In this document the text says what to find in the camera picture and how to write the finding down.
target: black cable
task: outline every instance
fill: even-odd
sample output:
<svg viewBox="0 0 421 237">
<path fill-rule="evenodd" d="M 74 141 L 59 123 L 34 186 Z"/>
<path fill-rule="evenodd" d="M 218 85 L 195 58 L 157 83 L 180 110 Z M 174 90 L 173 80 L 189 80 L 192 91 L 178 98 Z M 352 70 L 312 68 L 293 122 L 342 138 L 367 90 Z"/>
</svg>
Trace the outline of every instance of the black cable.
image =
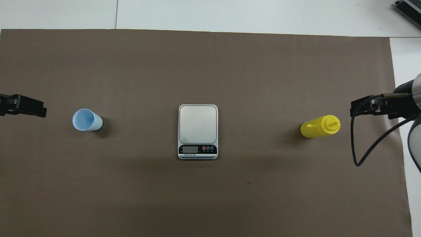
<svg viewBox="0 0 421 237">
<path fill-rule="evenodd" d="M 375 100 L 378 98 L 382 98 L 383 95 L 375 95 L 375 96 L 371 96 L 369 98 L 367 98 L 366 100 L 362 101 L 354 110 L 354 112 L 352 113 L 352 117 L 351 117 L 351 149 L 352 149 L 352 158 L 354 159 L 354 164 L 356 166 L 360 166 L 365 159 L 367 158 L 367 156 L 370 154 L 370 152 L 377 146 L 377 144 L 379 144 L 387 135 L 389 135 L 391 132 L 393 132 L 394 130 L 396 130 L 398 127 L 410 122 L 411 120 L 414 120 L 416 117 L 419 116 L 419 114 L 415 114 L 407 119 L 405 119 L 404 121 L 396 124 L 395 126 L 393 126 L 391 129 L 389 129 L 387 132 L 385 132 L 383 135 L 381 135 L 371 146 L 370 148 L 365 152 L 364 156 L 362 156 L 361 160 L 359 162 L 357 162 L 357 158 L 355 156 L 355 148 L 354 148 L 354 120 L 355 120 L 355 116 L 357 115 L 358 110 L 365 105 L 366 103 L 368 103 L 371 100 Z"/>
</svg>

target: cup rim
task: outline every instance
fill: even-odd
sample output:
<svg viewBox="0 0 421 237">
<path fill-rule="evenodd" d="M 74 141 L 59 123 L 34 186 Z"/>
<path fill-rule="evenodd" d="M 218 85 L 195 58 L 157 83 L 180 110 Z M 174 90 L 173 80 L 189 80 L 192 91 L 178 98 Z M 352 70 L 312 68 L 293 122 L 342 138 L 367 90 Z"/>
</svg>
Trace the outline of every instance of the cup rim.
<svg viewBox="0 0 421 237">
<path fill-rule="evenodd" d="M 93 123 L 91 124 L 91 126 L 89 127 L 89 128 L 87 128 L 87 129 L 79 129 L 79 128 L 77 128 L 76 126 L 75 126 L 75 115 L 79 112 L 79 111 L 81 111 L 81 110 L 88 110 L 89 112 L 91 112 L 91 114 L 93 115 Z M 78 111 L 76 111 L 74 114 L 73 114 L 73 118 L 72 118 L 72 123 L 73 123 L 73 127 L 74 128 L 76 128 L 77 130 L 79 130 L 79 131 L 88 131 L 90 128 L 92 128 L 93 127 L 93 125 L 95 124 L 95 115 L 94 115 L 94 112 L 92 112 L 92 110 L 90 110 L 90 109 L 86 109 L 86 108 L 84 108 L 84 109 L 79 109 Z"/>
</svg>

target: brown table mat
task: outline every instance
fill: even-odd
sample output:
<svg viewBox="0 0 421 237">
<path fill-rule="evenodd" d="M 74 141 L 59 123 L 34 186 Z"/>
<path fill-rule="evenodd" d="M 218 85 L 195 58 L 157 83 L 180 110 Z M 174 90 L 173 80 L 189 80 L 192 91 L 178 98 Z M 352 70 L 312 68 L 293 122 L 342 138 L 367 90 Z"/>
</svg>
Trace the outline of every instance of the brown table mat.
<svg viewBox="0 0 421 237">
<path fill-rule="evenodd" d="M 1 236 L 411 236 L 399 133 L 350 150 L 350 102 L 394 89 L 388 38 L 2 30 L 0 81 L 48 108 L 0 118 Z M 216 160 L 177 157 L 181 104 L 218 106 Z M 337 134 L 301 136 L 326 114 Z M 357 117 L 359 156 L 396 122 Z"/>
</svg>

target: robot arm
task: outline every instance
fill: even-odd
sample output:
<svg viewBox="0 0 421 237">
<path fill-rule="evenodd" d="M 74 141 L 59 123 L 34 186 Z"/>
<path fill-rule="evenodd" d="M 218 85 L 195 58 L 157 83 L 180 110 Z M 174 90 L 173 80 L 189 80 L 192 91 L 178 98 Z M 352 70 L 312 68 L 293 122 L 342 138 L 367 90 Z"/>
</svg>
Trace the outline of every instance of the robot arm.
<svg viewBox="0 0 421 237">
<path fill-rule="evenodd" d="M 23 95 L 0 94 L 0 116 L 5 114 L 27 114 L 45 118 L 47 109 L 44 102 Z"/>
<path fill-rule="evenodd" d="M 354 119 L 358 115 L 365 114 L 388 115 L 389 119 L 403 117 L 405 120 L 381 135 L 357 162 L 354 150 Z M 421 74 L 414 80 L 398 86 L 393 93 L 369 95 L 352 101 L 350 115 L 351 150 L 356 166 L 360 166 L 364 162 L 384 137 L 405 123 L 415 120 L 408 135 L 408 148 L 415 165 L 421 172 Z"/>
</svg>

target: scale display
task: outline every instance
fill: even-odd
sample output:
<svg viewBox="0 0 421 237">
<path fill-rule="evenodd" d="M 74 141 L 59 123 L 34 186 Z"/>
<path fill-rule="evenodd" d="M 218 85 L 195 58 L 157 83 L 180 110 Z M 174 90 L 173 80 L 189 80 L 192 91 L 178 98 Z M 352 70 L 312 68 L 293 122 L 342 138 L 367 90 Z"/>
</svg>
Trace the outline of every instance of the scale display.
<svg viewBox="0 0 421 237">
<path fill-rule="evenodd" d="M 218 156 L 218 107 L 179 107 L 178 155 L 181 159 L 215 159 Z"/>
</svg>

